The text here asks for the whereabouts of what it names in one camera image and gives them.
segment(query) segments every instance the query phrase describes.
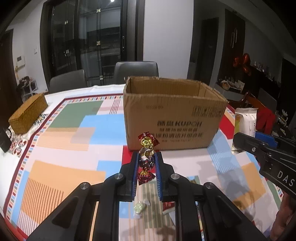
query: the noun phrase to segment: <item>cabinet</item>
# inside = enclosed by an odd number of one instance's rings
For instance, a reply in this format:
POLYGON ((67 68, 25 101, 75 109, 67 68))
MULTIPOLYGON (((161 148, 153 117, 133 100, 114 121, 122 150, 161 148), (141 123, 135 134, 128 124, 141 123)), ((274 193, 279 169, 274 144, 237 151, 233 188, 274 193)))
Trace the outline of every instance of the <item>cabinet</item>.
POLYGON ((245 21, 233 12, 225 9, 224 44, 218 79, 235 77, 233 59, 242 57, 244 52, 245 21))

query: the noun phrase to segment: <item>snack package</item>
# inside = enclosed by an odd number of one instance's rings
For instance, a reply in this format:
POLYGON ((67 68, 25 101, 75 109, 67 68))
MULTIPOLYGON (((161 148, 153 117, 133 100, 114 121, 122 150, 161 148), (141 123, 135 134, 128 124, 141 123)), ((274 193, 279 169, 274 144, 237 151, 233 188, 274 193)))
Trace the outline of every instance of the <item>snack package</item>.
POLYGON ((147 183, 155 178, 155 175, 150 172, 154 167, 154 147, 159 144, 158 140, 149 132, 142 133, 138 136, 142 149, 139 151, 140 160, 139 166, 142 171, 138 174, 139 185, 147 183))
MULTIPOLYGON (((236 108, 235 109, 235 126, 234 134, 241 132, 246 135, 255 137, 256 132, 257 108, 236 108)), ((240 152, 232 145, 233 154, 240 152)))

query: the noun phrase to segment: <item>red cloth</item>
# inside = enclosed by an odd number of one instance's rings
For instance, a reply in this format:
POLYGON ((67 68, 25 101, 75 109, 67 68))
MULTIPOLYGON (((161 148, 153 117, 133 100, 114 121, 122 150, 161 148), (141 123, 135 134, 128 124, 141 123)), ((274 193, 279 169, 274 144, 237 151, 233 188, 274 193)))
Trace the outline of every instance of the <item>red cloth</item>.
POLYGON ((270 135, 272 126, 275 123, 276 116, 268 108, 264 108, 257 112, 256 129, 259 132, 270 135))

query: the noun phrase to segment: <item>door handle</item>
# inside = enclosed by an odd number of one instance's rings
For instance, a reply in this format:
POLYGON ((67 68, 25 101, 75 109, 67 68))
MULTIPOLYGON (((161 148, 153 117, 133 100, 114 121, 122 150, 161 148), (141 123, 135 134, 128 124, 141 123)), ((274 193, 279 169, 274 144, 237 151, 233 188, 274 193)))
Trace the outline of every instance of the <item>door handle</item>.
POLYGON ((237 28, 234 29, 234 35, 235 35, 235 42, 237 42, 237 28))
POLYGON ((231 33, 230 47, 233 48, 234 32, 231 33))
POLYGON ((124 52, 124 50, 125 50, 125 43, 126 43, 126 40, 125 40, 125 37, 124 36, 122 36, 121 43, 122 43, 122 52, 124 52))

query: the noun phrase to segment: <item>red balloon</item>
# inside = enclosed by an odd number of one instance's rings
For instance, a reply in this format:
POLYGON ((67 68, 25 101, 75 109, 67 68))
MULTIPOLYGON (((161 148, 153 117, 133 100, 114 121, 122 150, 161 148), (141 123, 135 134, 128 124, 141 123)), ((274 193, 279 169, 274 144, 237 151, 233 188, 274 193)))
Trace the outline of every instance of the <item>red balloon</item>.
POLYGON ((245 53, 242 57, 242 63, 246 65, 250 65, 251 60, 250 60, 250 55, 248 53, 245 53))
POLYGON ((243 65, 242 69, 246 74, 250 73, 250 68, 248 66, 246 66, 245 64, 243 65))
POLYGON ((239 65, 240 65, 240 58, 239 57, 235 57, 234 59, 233 59, 233 67, 238 67, 239 65))

